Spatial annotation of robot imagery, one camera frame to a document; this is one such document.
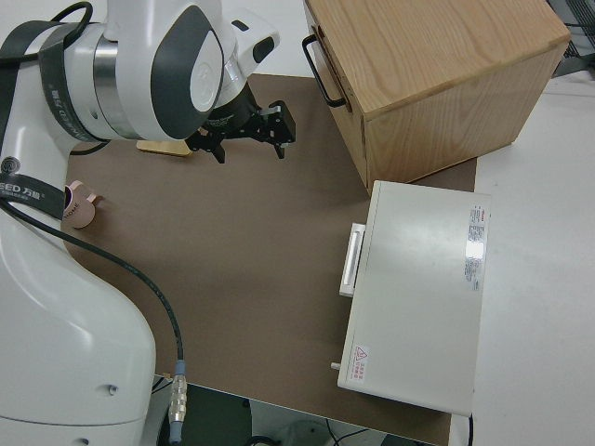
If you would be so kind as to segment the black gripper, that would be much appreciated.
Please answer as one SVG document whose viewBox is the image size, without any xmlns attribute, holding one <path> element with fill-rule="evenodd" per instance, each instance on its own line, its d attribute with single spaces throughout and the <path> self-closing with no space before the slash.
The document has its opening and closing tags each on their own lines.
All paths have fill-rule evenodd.
<svg viewBox="0 0 595 446">
<path fill-rule="evenodd" d="M 201 128 L 188 137 L 188 148 L 209 152 L 219 164 L 224 164 L 226 152 L 221 142 L 239 138 L 271 144 L 283 160 L 285 149 L 296 141 L 296 124 L 284 101 L 261 108 L 251 88 L 245 86 L 236 98 L 210 113 Z"/>
</svg>

